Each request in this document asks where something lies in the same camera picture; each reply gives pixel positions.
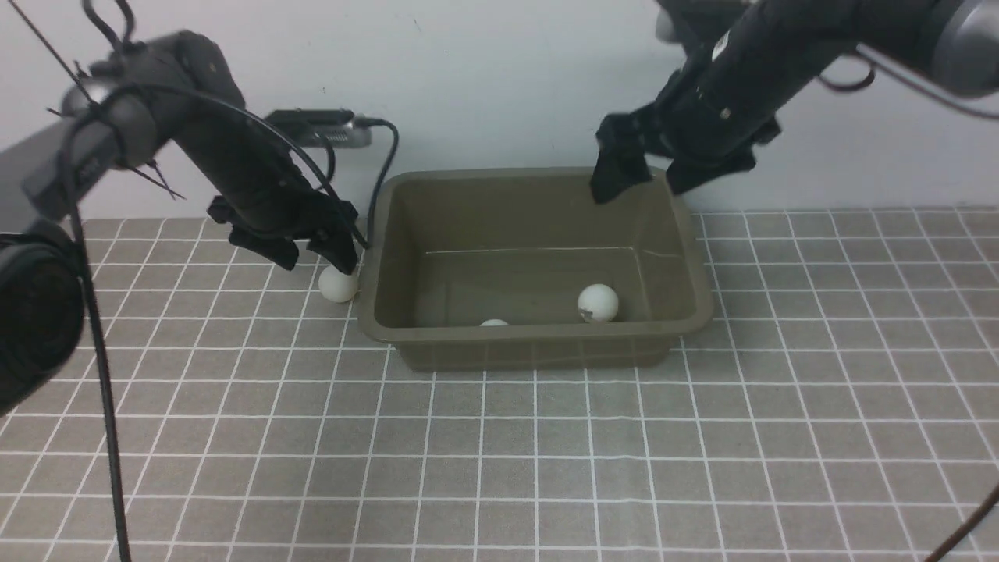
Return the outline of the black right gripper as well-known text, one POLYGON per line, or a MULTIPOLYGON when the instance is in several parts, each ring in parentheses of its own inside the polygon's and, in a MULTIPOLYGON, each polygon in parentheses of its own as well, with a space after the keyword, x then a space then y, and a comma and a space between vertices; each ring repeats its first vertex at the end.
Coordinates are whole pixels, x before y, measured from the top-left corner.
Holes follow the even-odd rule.
POLYGON ((753 170, 753 146, 820 72, 818 16, 659 16, 656 34, 684 46, 685 64, 640 109, 640 127, 631 114, 603 118, 596 204, 652 180, 645 153, 672 160, 665 177, 677 196, 753 170))

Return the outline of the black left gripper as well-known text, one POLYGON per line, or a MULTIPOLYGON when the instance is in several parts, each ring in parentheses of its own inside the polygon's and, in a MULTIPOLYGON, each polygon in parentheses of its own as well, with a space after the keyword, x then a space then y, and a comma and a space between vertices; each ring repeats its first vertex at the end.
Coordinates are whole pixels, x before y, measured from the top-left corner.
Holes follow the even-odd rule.
POLYGON ((238 216, 229 242, 292 271, 300 257, 295 241, 350 276, 359 264, 353 205, 335 205, 315 191, 274 135, 243 117, 196 117, 174 138, 238 216))

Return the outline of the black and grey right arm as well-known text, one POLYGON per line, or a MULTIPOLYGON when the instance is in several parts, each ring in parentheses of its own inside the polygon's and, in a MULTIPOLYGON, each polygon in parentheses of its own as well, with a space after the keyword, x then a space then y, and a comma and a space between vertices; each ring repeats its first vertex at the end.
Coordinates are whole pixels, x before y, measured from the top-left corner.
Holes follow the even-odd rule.
POLYGON ((888 57, 945 94, 997 90, 995 1, 661 1, 663 41, 686 61, 659 96, 597 129, 599 157, 575 195, 610 202, 667 158, 675 194, 755 166, 777 112, 838 57, 888 57))

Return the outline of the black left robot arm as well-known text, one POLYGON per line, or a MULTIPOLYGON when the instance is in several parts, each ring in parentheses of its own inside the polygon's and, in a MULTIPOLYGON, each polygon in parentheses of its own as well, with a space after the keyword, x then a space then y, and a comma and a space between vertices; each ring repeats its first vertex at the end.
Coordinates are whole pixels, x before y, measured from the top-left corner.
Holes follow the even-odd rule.
POLYGON ((297 242, 341 272, 359 263, 353 205, 320 192, 293 163, 302 148, 245 108, 217 44, 181 31, 96 62, 98 104, 64 116, 2 152, 2 230, 58 223, 111 169, 151 162, 175 143, 217 190, 209 206, 229 242, 292 270, 297 242))

